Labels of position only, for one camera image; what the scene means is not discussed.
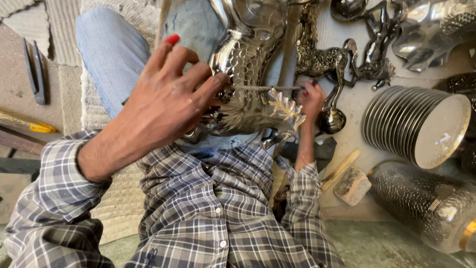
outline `shirt cuff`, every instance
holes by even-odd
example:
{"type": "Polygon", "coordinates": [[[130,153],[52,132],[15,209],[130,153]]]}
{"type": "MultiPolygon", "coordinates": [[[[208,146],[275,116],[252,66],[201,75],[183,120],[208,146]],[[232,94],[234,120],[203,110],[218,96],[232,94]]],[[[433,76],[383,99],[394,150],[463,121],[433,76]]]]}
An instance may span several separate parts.
{"type": "Polygon", "coordinates": [[[85,133],[89,135],[84,139],[65,137],[51,142],[41,153],[40,175],[35,182],[39,205],[61,215],[66,221],[72,221],[99,204],[110,186],[110,181],[103,184],[91,182],[79,171],[78,151],[95,136],[93,132],[85,133]]]}
{"type": "Polygon", "coordinates": [[[320,188],[321,182],[315,161],[305,165],[298,171],[292,167],[288,160],[280,155],[275,158],[275,161],[279,167],[286,170],[291,189],[300,191],[309,189],[309,187],[320,188]]]}

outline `yellow tool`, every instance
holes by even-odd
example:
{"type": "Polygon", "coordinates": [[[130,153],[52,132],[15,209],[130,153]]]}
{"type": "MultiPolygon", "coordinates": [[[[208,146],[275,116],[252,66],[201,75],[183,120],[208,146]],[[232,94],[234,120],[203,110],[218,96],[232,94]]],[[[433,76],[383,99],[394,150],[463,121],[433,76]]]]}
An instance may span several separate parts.
{"type": "Polygon", "coordinates": [[[55,133],[56,128],[26,115],[0,107],[0,124],[40,133],[55,133]]]}

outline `plaid shirt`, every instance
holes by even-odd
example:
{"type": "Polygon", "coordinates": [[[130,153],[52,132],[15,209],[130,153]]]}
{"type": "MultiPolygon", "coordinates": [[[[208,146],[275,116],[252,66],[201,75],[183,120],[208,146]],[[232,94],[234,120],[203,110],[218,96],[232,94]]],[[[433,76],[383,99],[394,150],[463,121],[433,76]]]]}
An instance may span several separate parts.
{"type": "MultiPolygon", "coordinates": [[[[5,229],[12,267],[114,267],[99,252],[102,224],[89,213],[110,183],[86,180],[76,161],[97,133],[43,149],[40,176],[21,194],[5,229]]],[[[140,159],[141,242],[125,267],[343,267],[320,221],[315,164],[288,169],[281,223],[268,208],[272,164],[255,146],[200,161],[170,144],[140,159]]]]}

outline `knee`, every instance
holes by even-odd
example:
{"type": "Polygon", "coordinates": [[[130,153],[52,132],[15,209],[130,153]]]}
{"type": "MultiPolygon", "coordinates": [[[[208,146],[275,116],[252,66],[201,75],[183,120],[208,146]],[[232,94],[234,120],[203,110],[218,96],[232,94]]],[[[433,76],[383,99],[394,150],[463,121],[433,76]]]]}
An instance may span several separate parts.
{"type": "Polygon", "coordinates": [[[81,39],[85,34],[114,25],[118,20],[123,20],[123,17],[112,9],[102,6],[92,8],[76,18],[76,37],[81,39]]]}

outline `red fingertip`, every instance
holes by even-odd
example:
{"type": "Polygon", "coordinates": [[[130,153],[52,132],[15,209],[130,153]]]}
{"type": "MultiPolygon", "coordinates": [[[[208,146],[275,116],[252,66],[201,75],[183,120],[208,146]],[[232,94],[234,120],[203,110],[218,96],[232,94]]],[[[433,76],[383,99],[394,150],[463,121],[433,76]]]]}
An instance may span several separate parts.
{"type": "Polygon", "coordinates": [[[180,36],[178,34],[172,34],[164,40],[164,42],[171,45],[175,45],[178,41],[180,41],[180,36]]]}

